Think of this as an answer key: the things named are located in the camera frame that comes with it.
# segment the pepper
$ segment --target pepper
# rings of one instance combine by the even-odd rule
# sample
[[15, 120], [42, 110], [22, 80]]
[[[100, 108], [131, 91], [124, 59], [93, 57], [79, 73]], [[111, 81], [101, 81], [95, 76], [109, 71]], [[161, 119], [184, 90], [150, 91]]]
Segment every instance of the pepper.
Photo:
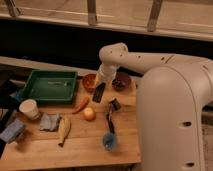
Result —
[[81, 110], [83, 110], [87, 104], [89, 103], [89, 97], [85, 97], [81, 103], [79, 104], [79, 106], [77, 106], [76, 108], [73, 109], [72, 114], [77, 114], [78, 112], [80, 112]]

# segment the white cup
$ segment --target white cup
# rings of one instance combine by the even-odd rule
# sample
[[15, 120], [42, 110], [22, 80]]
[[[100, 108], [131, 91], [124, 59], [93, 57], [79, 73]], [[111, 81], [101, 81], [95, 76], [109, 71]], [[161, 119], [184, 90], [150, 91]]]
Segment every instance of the white cup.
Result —
[[37, 119], [40, 115], [37, 103], [33, 99], [23, 101], [19, 106], [19, 110], [31, 120]]

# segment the bowl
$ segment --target bowl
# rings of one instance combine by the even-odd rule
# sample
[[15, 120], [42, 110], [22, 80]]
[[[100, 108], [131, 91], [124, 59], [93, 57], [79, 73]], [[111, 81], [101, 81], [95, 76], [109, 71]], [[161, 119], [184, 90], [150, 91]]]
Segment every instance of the bowl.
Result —
[[112, 87], [116, 91], [127, 89], [131, 84], [130, 76], [125, 72], [117, 72], [115, 79], [112, 81]]
[[87, 92], [92, 93], [95, 90], [96, 74], [87, 74], [82, 79], [82, 85]]

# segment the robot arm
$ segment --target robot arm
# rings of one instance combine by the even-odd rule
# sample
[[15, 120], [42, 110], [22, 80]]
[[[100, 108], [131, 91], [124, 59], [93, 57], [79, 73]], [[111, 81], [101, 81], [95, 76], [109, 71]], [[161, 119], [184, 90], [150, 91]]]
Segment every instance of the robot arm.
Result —
[[213, 100], [211, 60], [177, 54], [128, 52], [125, 44], [100, 50], [100, 81], [119, 66], [145, 73], [137, 89], [144, 171], [204, 171], [201, 112]]

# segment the green plastic tray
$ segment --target green plastic tray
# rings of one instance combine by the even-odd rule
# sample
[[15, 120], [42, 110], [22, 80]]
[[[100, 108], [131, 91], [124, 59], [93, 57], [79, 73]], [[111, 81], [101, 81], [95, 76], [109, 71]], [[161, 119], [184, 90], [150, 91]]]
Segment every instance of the green plastic tray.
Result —
[[22, 98], [44, 102], [72, 102], [77, 80], [76, 71], [31, 72], [25, 84]]

